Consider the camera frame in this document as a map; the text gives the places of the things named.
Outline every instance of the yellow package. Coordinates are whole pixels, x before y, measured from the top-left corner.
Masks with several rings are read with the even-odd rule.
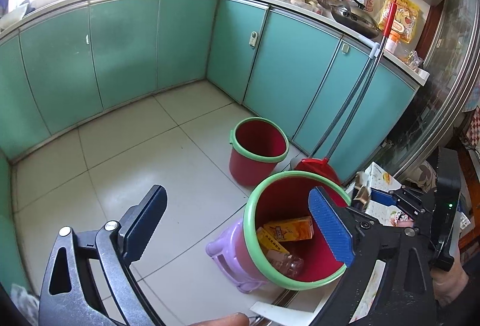
[[[392,30],[400,34],[400,40],[404,43],[410,43],[415,35],[415,27],[419,19],[420,8],[411,0],[385,0],[378,27],[383,29],[388,19],[388,9],[392,2],[397,3],[397,13],[392,25]]]
[[[260,247],[263,247],[267,250],[276,250],[277,252],[290,254],[290,252],[280,245],[268,232],[263,229],[263,227],[259,227],[257,229],[257,239]]]
[[[309,240],[314,236],[311,216],[268,222],[263,228],[278,242]]]

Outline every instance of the teal cabinet door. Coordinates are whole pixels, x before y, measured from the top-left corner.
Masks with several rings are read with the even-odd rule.
[[[0,153],[0,283],[8,293],[13,283],[30,288],[18,253],[10,199],[10,168]]]
[[[367,59],[367,54],[342,40],[335,58],[322,81],[318,94],[293,139],[304,151],[308,153],[313,151],[338,111],[340,111],[365,67]],[[342,125],[345,123],[356,98],[357,96],[353,98],[336,127],[318,150],[317,155],[323,157],[328,152]]]
[[[95,72],[105,109],[157,90],[159,0],[90,7]]]
[[[317,93],[339,36],[271,12],[245,105],[293,137]]]
[[[205,78],[218,0],[160,0],[158,88]]]
[[[261,7],[219,1],[207,78],[238,103],[243,101],[255,54],[255,48],[249,45],[250,35],[260,31],[265,13]]]
[[[102,111],[88,35],[86,7],[20,33],[27,77],[52,134]]]
[[[345,136],[330,158],[341,181],[360,169],[393,128],[412,100],[415,89],[392,70],[397,66],[384,60],[379,65],[367,93]],[[317,153],[316,158],[323,158]]]
[[[10,159],[50,136],[23,69],[20,41],[0,46],[0,150]]]

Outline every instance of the juice box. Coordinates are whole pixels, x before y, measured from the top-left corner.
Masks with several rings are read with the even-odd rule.
[[[309,240],[314,236],[311,216],[268,222],[263,228],[278,242]]]
[[[263,227],[257,229],[257,239],[260,247],[268,250],[276,250],[277,252],[289,254],[290,252],[280,245]]]

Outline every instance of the purple plastic stool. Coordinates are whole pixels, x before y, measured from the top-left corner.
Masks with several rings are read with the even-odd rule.
[[[249,293],[268,283],[248,253],[243,237],[243,219],[207,244],[205,251],[240,292]]]

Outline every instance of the mop handle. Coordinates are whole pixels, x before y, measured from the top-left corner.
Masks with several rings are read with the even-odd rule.
[[[392,24],[393,24],[393,19],[392,21],[390,22],[387,21],[387,25],[385,26],[385,29],[387,29],[387,27],[390,27],[389,29],[391,29],[392,27]],[[343,116],[343,114],[345,113],[345,111],[347,110],[347,107],[350,105],[353,97],[355,96],[355,94],[357,93],[358,89],[360,88],[360,85],[362,84],[363,82],[363,79],[365,78],[365,76],[368,74],[368,71],[370,70],[370,67],[372,65],[372,60],[375,58],[375,57],[379,57],[380,56],[380,50],[379,50],[379,47],[380,45],[378,43],[375,43],[375,42],[372,42],[371,40],[369,39],[366,39],[366,38],[363,38],[364,40],[362,40],[362,36],[359,35],[359,39],[361,42],[365,43],[365,44],[371,44],[372,45],[372,49],[370,51],[370,55],[368,57],[368,61],[367,63],[365,64],[365,67],[363,68],[361,74],[358,76],[357,78],[357,81],[355,82],[355,85],[353,86],[352,90],[350,91],[349,95],[346,97],[346,100],[344,101],[342,107],[340,108],[340,110],[337,112],[337,115],[335,115],[335,118],[333,119],[333,121],[330,123],[330,125],[328,126],[327,130],[323,133],[322,137],[320,138],[320,140],[318,141],[318,143],[315,145],[315,147],[313,148],[313,150],[311,151],[311,154],[309,155],[309,158],[313,157],[316,152],[318,151],[318,149],[320,147],[322,147],[322,145],[325,143],[326,139],[328,138],[328,136],[332,133],[333,129],[335,128],[335,126],[338,124],[338,122],[340,121],[340,118]]]
[[[365,83],[364,83],[364,85],[363,85],[363,87],[362,87],[362,89],[361,89],[361,91],[360,91],[360,93],[357,97],[357,100],[355,101],[355,104],[353,105],[352,111],[349,113],[349,116],[347,117],[342,129],[340,130],[340,133],[337,135],[337,138],[335,139],[332,146],[328,150],[327,155],[325,156],[325,158],[327,160],[330,159],[330,157],[332,157],[332,154],[334,153],[335,149],[338,147],[338,144],[340,143],[340,141],[342,140],[343,136],[345,135],[348,127],[352,123],[352,120],[353,120],[355,114],[357,113],[357,110],[360,107],[360,104],[362,103],[363,98],[365,97],[365,94],[367,93],[367,90],[370,86],[371,80],[373,80],[373,78],[374,78],[374,74],[377,70],[378,64],[380,63],[380,59],[382,59],[383,49],[385,48],[385,44],[387,42],[388,36],[390,35],[390,31],[392,30],[392,24],[393,24],[393,20],[395,19],[395,13],[396,12],[397,12],[397,4],[395,2],[392,2],[390,4],[390,8],[388,10],[387,23],[386,23],[385,28],[383,30],[383,38],[382,38],[382,42],[380,43],[379,54],[376,57],[375,61],[373,62],[373,65],[372,65],[372,67],[370,69],[370,72],[367,76],[367,80],[365,81]]]

